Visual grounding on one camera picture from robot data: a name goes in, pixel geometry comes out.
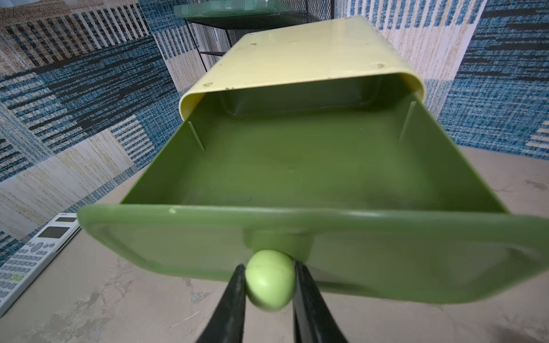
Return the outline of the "green three-drawer cabinet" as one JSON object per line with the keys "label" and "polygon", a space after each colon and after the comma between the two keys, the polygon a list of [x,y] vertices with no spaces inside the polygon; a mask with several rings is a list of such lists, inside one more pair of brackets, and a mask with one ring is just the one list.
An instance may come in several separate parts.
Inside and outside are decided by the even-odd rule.
{"label": "green three-drawer cabinet", "polygon": [[399,74],[421,101],[423,77],[365,17],[317,21],[244,35],[180,99],[183,120],[207,93]]}

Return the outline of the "green top drawer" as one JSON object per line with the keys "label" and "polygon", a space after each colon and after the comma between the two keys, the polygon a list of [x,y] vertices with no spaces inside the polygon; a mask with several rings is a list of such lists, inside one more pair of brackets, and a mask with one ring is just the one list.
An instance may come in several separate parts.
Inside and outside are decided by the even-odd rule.
{"label": "green top drawer", "polygon": [[151,272],[227,281],[277,250],[324,292],[390,300],[548,269],[548,220],[510,213],[396,74],[208,92],[120,204],[78,219]]}

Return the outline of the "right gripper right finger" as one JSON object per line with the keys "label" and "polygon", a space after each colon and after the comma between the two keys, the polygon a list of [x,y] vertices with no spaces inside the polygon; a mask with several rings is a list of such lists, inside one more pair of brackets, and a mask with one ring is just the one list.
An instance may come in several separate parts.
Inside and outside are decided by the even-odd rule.
{"label": "right gripper right finger", "polygon": [[294,342],[347,342],[309,269],[295,262]]}

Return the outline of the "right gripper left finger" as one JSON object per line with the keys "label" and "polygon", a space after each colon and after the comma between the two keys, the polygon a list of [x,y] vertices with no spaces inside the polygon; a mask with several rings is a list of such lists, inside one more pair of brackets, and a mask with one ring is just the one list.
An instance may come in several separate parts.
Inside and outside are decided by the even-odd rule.
{"label": "right gripper left finger", "polygon": [[240,264],[234,270],[209,323],[196,343],[241,343],[244,335],[246,299],[245,266]]}

